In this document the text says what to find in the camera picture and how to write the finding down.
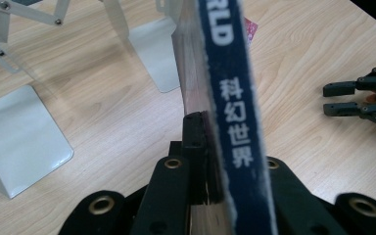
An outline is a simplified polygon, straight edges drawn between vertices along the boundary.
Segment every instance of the wood grain surface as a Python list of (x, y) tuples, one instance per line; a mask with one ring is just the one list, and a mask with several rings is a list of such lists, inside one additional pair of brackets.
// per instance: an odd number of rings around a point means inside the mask
[[(154, 1), (121, 3), (130, 28), (161, 17)], [(376, 21), (348, 0), (245, 0), (244, 9), (258, 24), (250, 57), (267, 154), (329, 202), (344, 192), (376, 199), (376, 126), (322, 111), (368, 94), (323, 98), (322, 86), (376, 67)], [(10, 51), (33, 79), (0, 68), (0, 97), (32, 83), (75, 154), (13, 200), (0, 194), (0, 234), (57, 234), (87, 195), (148, 183), (181, 139), (180, 90), (157, 90), (101, 2), (72, 0), (62, 27), (14, 17)]]

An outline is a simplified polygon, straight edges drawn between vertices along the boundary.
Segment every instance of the book cover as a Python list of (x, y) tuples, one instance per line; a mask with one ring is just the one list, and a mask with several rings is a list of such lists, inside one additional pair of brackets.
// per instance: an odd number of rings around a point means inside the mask
[(184, 0), (172, 35), (185, 114), (205, 114), (224, 194), (193, 209), (200, 234), (277, 233), (244, 23), (241, 1)]

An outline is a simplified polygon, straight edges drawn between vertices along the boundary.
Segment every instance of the table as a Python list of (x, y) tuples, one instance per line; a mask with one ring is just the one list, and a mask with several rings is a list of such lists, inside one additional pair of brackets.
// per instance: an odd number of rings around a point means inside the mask
[[(153, 4), (122, 1), (129, 26), (159, 18)], [(322, 112), (366, 93), (323, 98), (321, 89), (376, 67), (376, 21), (348, 0), (246, 0), (244, 9), (258, 24), (250, 57), (266, 153), (329, 202), (344, 192), (376, 199), (376, 126)], [(103, 5), (72, 0), (62, 27), (14, 18), (10, 44), (75, 154), (13, 200), (0, 194), (0, 234), (57, 234), (87, 195), (126, 196), (148, 183), (169, 141), (181, 139), (180, 90), (157, 90)], [(29, 82), (0, 69), (0, 97)]]

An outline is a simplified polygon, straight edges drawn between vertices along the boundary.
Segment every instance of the book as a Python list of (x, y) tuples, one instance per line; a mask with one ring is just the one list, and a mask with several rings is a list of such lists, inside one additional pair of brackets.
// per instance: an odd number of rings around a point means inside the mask
[(193, 207), (199, 234), (276, 234), (240, 0), (184, 0), (172, 35), (185, 114), (205, 117), (222, 202)]

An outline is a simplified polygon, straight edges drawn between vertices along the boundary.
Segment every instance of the book spine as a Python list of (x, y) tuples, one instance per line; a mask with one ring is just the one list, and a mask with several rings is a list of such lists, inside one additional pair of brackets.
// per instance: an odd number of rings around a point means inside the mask
[(275, 234), (259, 109), (237, 0), (197, 0), (223, 173), (237, 234)]

